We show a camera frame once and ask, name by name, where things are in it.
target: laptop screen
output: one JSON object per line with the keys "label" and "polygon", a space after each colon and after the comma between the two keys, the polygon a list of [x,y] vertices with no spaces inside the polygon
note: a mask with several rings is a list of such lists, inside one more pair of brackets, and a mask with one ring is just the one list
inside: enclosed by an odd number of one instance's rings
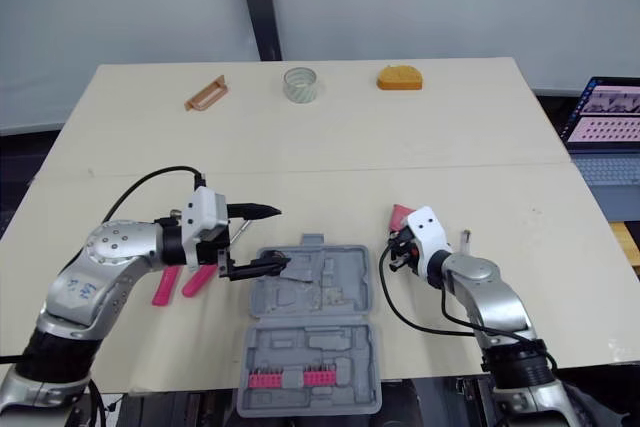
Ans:
{"label": "laptop screen", "polygon": [[640,149],[640,79],[593,77],[560,136],[569,150]]}

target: wooden surface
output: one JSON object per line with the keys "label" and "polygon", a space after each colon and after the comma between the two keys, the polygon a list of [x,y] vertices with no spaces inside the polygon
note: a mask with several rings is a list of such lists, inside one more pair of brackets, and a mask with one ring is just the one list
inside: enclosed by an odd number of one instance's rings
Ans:
{"label": "wooden surface", "polygon": [[638,249],[624,222],[611,222],[609,225],[611,225],[611,229],[620,243],[624,254],[627,256],[629,263],[633,266],[634,270],[640,274],[640,249]]}
{"label": "wooden surface", "polygon": [[[390,63],[420,69],[419,91],[382,91]],[[319,92],[295,104],[291,67]],[[204,112],[187,98],[224,74]],[[318,172],[568,162],[512,59],[101,66],[40,176],[146,174],[176,164],[220,173]]]}
{"label": "wooden surface", "polygon": [[[387,63],[418,66],[424,90],[377,90]],[[0,241],[1,353],[26,345],[47,286],[115,199],[140,174],[187,163],[229,202],[282,209],[234,245],[239,262],[264,246],[296,245],[302,233],[369,248],[383,378],[480,373],[473,339],[414,331],[384,303],[375,266],[394,203],[431,205],[454,248],[470,229],[472,254],[500,266],[561,366],[640,358],[640,331],[630,328],[640,284],[512,60],[309,62],[325,84],[304,106],[281,92],[291,65],[101,67]],[[221,73],[229,93],[205,112],[185,112],[189,94]],[[191,185],[183,174],[155,179],[117,217],[166,215]],[[159,279],[150,274],[133,290],[97,356],[98,384],[107,392],[237,386],[255,322],[251,283],[214,279],[197,297],[177,290],[158,308]],[[452,328],[427,284],[401,272],[389,285],[407,316]]]}

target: black cable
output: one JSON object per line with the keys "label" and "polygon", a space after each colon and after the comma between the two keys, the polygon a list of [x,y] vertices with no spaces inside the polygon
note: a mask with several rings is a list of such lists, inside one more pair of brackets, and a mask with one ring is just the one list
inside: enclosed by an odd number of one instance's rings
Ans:
{"label": "black cable", "polygon": [[426,332],[428,334],[436,334],[436,335],[453,335],[457,337],[473,337],[474,336],[473,332],[459,332],[457,330],[432,329],[429,327],[423,327],[421,325],[414,324],[413,322],[405,318],[398,311],[396,306],[393,305],[393,302],[391,301],[391,296],[389,295],[389,291],[387,289],[387,283],[384,280],[384,260],[386,259],[387,254],[389,253],[389,250],[390,250],[390,247],[387,246],[382,252],[382,255],[380,256],[380,261],[378,262],[378,270],[380,271],[380,283],[382,284],[382,292],[384,292],[384,297],[387,299],[387,303],[389,304],[389,307],[391,308],[393,313],[396,314],[396,317],[398,317],[402,322],[407,324],[409,327],[413,327],[414,329],[419,330],[420,332]]}
{"label": "black cable", "polygon": [[138,416],[138,427],[142,427],[144,420],[144,397],[140,397],[140,415]]}
{"label": "black cable", "polygon": [[89,427],[95,427],[98,413],[100,414],[100,426],[107,427],[107,414],[104,411],[104,402],[102,401],[98,386],[93,379],[89,380],[89,396],[91,398],[91,419],[89,420]]}
{"label": "black cable", "polygon": [[[474,324],[473,322],[466,322],[462,319],[458,319],[452,315],[450,315],[447,312],[447,292],[446,292],[446,288],[443,286],[442,287],[442,295],[440,297],[440,309],[442,310],[442,315],[445,316],[445,318],[447,320],[450,320],[451,322],[458,324],[458,325],[462,325],[464,327],[469,327],[471,329],[474,330],[479,330],[481,332],[485,332],[487,334],[491,334],[491,335],[503,335],[505,337],[510,337],[514,340],[517,340],[519,342],[523,342],[525,344],[531,344],[535,346],[535,343],[533,340],[531,339],[527,339],[526,337],[523,337],[521,335],[518,334],[514,334],[513,332],[508,332],[506,330],[500,330],[500,329],[494,329],[491,327],[485,327],[484,325],[480,325],[480,324]],[[558,370],[558,363],[556,362],[556,359],[553,358],[553,356],[546,351],[540,351],[540,354],[544,355],[549,362],[551,363],[551,371],[552,372],[556,372]]]}
{"label": "black cable", "polygon": [[96,384],[92,381],[89,381],[89,400],[91,400],[91,415],[89,417],[89,427],[96,427],[96,420],[98,418],[98,397],[96,397],[95,394],[96,390]]}
{"label": "black cable", "polygon": [[[147,180],[153,179],[154,177],[157,177],[162,174],[166,174],[168,172],[191,172],[194,177],[193,179],[194,190],[200,186],[206,185],[206,182],[204,180],[204,176],[202,175],[202,173],[199,170],[194,169],[193,167],[189,167],[188,165],[174,165],[171,167],[165,167],[164,169],[154,170],[153,172],[148,173],[147,175],[145,175],[144,177],[136,181],[131,187],[125,190],[125,192],[118,198],[118,200],[116,200],[115,204],[111,206],[111,208],[109,209],[109,212],[107,212],[107,215],[104,216],[104,219],[102,219],[101,223],[104,224],[105,222],[108,222],[109,220],[111,220],[111,217],[113,217],[113,214],[116,213],[116,210],[118,210],[118,208],[127,199],[127,197],[129,197],[134,190],[136,190],[138,187],[144,184]],[[69,267],[80,256],[81,252],[82,252],[82,249],[76,252],[76,255],[74,255],[71,258],[71,260],[66,263],[66,265],[62,268],[60,272],[62,273],[67,267]]]}
{"label": "black cable", "polygon": [[[407,324],[409,327],[413,327],[416,330],[419,330],[421,332],[427,332],[429,334],[437,334],[437,335],[454,335],[454,336],[459,336],[459,337],[473,337],[474,334],[472,332],[458,332],[458,331],[450,331],[450,330],[438,330],[438,329],[430,329],[428,327],[422,327],[420,325],[414,324],[413,322],[411,322],[410,320],[406,319],[396,308],[395,305],[393,305],[393,302],[391,301],[391,297],[389,296],[389,291],[387,289],[387,284],[384,280],[384,260],[386,259],[388,253],[390,250],[390,246],[387,246],[384,251],[382,252],[382,255],[380,256],[380,261],[378,262],[378,269],[380,271],[380,282],[382,284],[382,292],[384,293],[385,298],[387,299],[387,303],[389,304],[389,307],[391,307],[391,310],[393,311],[394,314],[396,314],[396,316],[405,324]],[[466,322],[464,320],[458,319],[456,317],[453,317],[452,315],[450,315],[447,312],[447,308],[446,308],[446,288],[443,286],[442,289],[440,289],[442,291],[441,293],[441,298],[440,298],[440,307],[442,310],[442,315],[444,315],[444,317],[455,323],[458,325],[462,325],[464,327],[469,327],[470,329],[474,329],[474,330],[479,330],[481,332],[486,332],[488,334],[492,334],[492,335],[503,335],[505,337],[510,337],[514,340],[517,340],[519,342],[524,342],[524,343],[529,343],[532,345],[533,341],[530,339],[527,339],[526,337],[523,337],[521,335],[518,334],[514,334],[513,332],[508,332],[506,330],[500,330],[500,329],[493,329],[491,327],[485,327],[483,325],[479,325],[479,324],[474,324],[472,322]],[[552,372],[556,372],[558,369],[558,364],[556,362],[556,360],[553,358],[553,356],[544,351],[544,352],[540,352],[542,355],[544,355],[549,362],[551,363],[551,371]]]}
{"label": "black cable", "polygon": [[0,356],[0,365],[1,364],[19,364],[20,362],[25,362],[27,360],[31,360],[30,355],[3,355]]}
{"label": "black cable", "polygon": [[118,402],[122,402],[122,399],[124,399],[124,395],[121,395],[118,400],[116,400],[115,402],[111,402],[109,405],[107,405],[107,407],[106,407],[107,411],[108,412],[115,412],[116,411],[116,406],[118,405]]}

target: laptop keyboard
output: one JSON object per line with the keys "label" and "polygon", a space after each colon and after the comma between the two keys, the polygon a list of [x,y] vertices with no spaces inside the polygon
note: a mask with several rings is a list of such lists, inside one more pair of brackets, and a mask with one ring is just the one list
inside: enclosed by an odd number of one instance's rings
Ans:
{"label": "laptop keyboard", "polygon": [[640,185],[640,157],[574,157],[588,185]]}

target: laptop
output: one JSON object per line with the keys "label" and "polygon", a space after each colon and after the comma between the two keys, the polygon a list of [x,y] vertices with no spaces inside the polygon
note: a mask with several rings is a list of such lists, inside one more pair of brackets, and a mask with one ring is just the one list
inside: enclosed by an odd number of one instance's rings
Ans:
{"label": "laptop", "polygon": [[591,78],[560,136],[607,220],[640,220],[640,79]]}

